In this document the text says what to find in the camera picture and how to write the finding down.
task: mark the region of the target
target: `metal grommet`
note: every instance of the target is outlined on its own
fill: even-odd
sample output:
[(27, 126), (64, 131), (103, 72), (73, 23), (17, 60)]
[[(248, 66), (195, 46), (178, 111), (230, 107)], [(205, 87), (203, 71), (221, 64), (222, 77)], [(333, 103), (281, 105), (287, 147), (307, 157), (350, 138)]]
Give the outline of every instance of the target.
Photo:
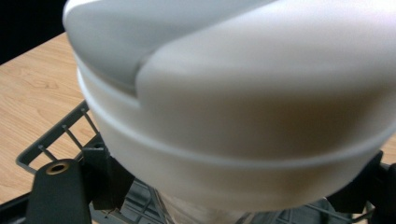
[(63, 173), (69, 168), (69, 163), (65, 161), (60, 161), (52, 164), (49, 168), (47, 168), (47, 175), (57, 175)]

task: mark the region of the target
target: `black background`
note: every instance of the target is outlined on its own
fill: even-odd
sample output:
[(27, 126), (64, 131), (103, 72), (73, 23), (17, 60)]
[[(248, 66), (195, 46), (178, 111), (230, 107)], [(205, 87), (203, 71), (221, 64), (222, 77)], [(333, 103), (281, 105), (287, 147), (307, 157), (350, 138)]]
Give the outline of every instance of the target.
[(0, 64), (64, 32), (66, 0), (0, 0)]

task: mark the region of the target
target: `wooden table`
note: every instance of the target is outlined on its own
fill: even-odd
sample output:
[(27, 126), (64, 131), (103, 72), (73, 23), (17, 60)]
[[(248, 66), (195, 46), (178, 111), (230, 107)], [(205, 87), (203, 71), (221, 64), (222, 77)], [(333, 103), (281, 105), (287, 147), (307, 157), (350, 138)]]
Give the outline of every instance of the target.
[[(0, 66), (0, 203), (31, 188), (33, 176), (16, 165), (17, 156), (82, 99), (65, 35)], [(78, 127), (78, 132), (87, 133), (86, 127)], [(384, 162), (396, 162), (396, 135), (383, 149)], [(74, 154), (66, 146), (58, 156)]]

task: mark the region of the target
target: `gray lid section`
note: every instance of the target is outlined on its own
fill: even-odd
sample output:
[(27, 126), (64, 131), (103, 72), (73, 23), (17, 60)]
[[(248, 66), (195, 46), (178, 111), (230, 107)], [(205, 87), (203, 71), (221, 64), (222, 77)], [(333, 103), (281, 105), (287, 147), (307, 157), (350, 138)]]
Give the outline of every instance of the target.
[(64, 26), (95, 74), (134, 90), (139, 67), (160, 46), (273, 1), (95, 1), (69, 8)]

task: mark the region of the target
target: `white plastic container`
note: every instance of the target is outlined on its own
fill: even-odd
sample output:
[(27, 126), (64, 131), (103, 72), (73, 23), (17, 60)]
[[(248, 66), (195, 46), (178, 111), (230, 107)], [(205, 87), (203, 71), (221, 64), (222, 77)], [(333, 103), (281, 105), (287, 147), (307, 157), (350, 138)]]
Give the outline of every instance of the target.
[(395, 131), (392, 0), (252, 3), (183, 32), (188, 15), (162, 21), (151, 1), (73, 2), (64, 24), (106, 145), (167, 195), (240, 211), (310, 203)]

